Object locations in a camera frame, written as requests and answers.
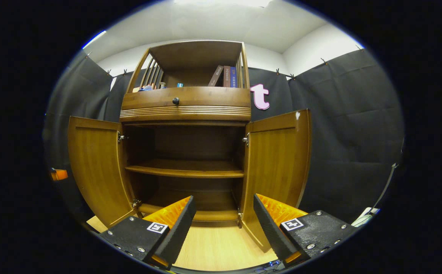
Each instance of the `white wall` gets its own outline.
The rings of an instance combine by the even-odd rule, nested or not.
[[[105,71],[111,70],[111,75],[117,76],[122,74],[124,69],[127,72],[134,71],[148,47],[192,40],[204,39],[183,39],[152,43],[125,50],[101,61],[94,61]],[[299,75],[322,64],[321,58],[329,61],[357,50],[356,45],[363,48],[360,43],[340,29],[331,24],[326,24],[295,42],[283,54],[246,43],[245,48],[249,67],[269,71],[276,71],[278,68],[280,73]],[[146,68],[148,62],[149,59],[146,60],[142,68]]]
[[[282,55],[290,73],[299,75],[317,65],[363,48],[360,43],[332,24],[326,24],[295,42]]]
[[[289,70],[282,54],[246,43],[245,50],[248,67],[269,71],[277,71],[278,68],[278,72],[289,74]]]
[[[105,71],[111,70],[110,75],[117,76],[124,72],[132,72],[135,70],[138,62],[142,58],[145,50],[149,47],[158,45],[181,42],[181,41],[193,41],[193,40],[205,40],[205,39],[184,39],[184,40],[171,40],[158,43],[152,43],[148,45],[138,46],[123,52],[114,54],[96,63]],[[246,57],[249,67],[261,68],[270,71],[276,71],[279,68],[280,73],[289,73],[285,64],[284,57],[278,52],[274,52],[265,48],[260,48],[254,45],[245,44]],[[149,59],[143,63],[142,68],[146,68]]]

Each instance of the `drawer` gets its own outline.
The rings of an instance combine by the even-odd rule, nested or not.
[[[172,102],[179,98],[179,104]],[[120,121],[250,121],[250,91],[227,87],[181,87],[125,94]]]

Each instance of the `book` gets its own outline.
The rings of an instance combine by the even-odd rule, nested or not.
[[[238,78],[237,78],[237,74],[236,74],[236,67],[231,67],[231,71],[230,71],[230,84],[232,88],[237,88],[238,87]]]
[[[229,76],[229,71],[231,70],[230,66],[224,66],[224,74],[223,74],[223,87],[230,87],[231,86],[231,78]]]
[[[209,85],[207,85],[208,87],[214,87],[216,86],[216,83],[219,80],[219,77],[221,76],[221,72],[223,72],[223,66],[218,66],[216,68],[216,71],[214,71],[214,75],[211,78],[211,80],[209,81]]]

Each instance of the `brown book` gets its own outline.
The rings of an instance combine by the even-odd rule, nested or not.
[[[209,85],[208,87],[214,87],[216,86],[216,83],[219,80],[219,77],[221,76],[221,73],[223,72],[223,66],[218,66],[216,68],[216,71],[214,72],[213,77],[211,78],[211,80],[209,81]]]
[[[223,87],[231,87],[230,83],[230,66],[224,66]]]

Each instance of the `wooden floor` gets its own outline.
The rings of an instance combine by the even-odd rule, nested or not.
[[[87,223],[99,232],[106,230],[97,217]],[[173,265],[203,271],[228,271],[273,260],[277,260],[273,250],[263,253],[236,222],[194,222]]]

